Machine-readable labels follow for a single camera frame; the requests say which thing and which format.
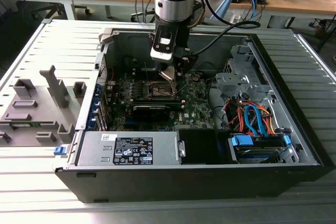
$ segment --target chair wheel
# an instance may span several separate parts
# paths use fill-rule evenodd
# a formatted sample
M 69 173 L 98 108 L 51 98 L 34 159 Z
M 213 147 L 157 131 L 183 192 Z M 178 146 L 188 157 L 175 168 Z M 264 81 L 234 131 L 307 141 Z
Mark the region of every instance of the chair wheel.
M 33 18 L 33 19 L 39 19 L 39 16 L 38 16 L 37 13 L 33 13 L 33 14 L 32 14 L 32 18 Z

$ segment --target motherboard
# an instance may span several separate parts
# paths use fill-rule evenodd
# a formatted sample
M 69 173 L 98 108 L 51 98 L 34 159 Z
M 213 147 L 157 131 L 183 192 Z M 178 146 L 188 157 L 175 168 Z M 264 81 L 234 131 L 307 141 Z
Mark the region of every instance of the motherboard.
M 206 82 L 200 74 L 177 81 L 138 79 L 125 74 L 113 83 L 110 95 L 111 131 L 176 131 L 213 129 L 206 99 Z

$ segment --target slotted metal surface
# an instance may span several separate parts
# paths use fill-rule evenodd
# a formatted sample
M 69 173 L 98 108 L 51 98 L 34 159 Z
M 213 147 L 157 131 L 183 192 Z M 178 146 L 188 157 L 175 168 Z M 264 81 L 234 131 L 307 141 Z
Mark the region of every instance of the slotted metal surface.
M 98 34 L 105 27 L 142 27 L 128 23 L 55 20 L 41 25 L 9 74 L 0 82 L 0 114 L 13 97 L 11 84 L 31 78 L 46 85 L 40 66 L 54 64 L 66 85 L 85 81 L 93 68 Z M 197 27 L 195 31 L 222 31 Z M 237 33 L 251 31 L 234 30 Z M 335 77 L 305 42 L 289 30 L 253 30 L 270 54 L 327 152 L 336 162 Z M 83 204 L 54 175 L 52 147 L 0 148 L 0 212 L 4 223 L 34 218 L 38 223 L 334 223 L 336 172 L 301 183 L 277 198 L 216 201 Z

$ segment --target warning label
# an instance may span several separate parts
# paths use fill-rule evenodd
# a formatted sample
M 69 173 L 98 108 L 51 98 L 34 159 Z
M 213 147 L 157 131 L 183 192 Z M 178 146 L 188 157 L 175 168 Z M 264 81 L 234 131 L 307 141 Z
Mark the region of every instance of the warning label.
M 113 163 L 115 165 L 152 165 L 153 138 L 117 137 Z

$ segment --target green circuit board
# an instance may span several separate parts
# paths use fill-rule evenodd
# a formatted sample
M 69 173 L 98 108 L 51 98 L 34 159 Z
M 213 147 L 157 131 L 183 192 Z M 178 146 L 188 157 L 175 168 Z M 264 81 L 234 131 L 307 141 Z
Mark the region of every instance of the green circuit board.
M 146 81 L 135 80 L 132 77 L 122 77 L 114 88 L 114 99 L 111 100 L 112 122 L 108 130 L 111 131 L 176 131 L 178 129 L 203 128 L 212 129 L 214 122 L 211 117 L 210 108 L 205 99 L 205 80 L 197 74 L 186 75 L 177 81 L 175 95 L 172 95 L 168 88 L 167 81 L 153 81 L 151 86 L 157 87 L 152 91 L 147 88 Z M 138 100 L 148 97 L 159 97 L 157 100 L 150 100 L 149 103 L 140 103 L 140 106 L 169 106 L 168 115 L 164 121 L 143 122 L 135 119 L 133 110 L 133 98 Z M 173 98 L 178 102 L 169 104 L 161 99 Z

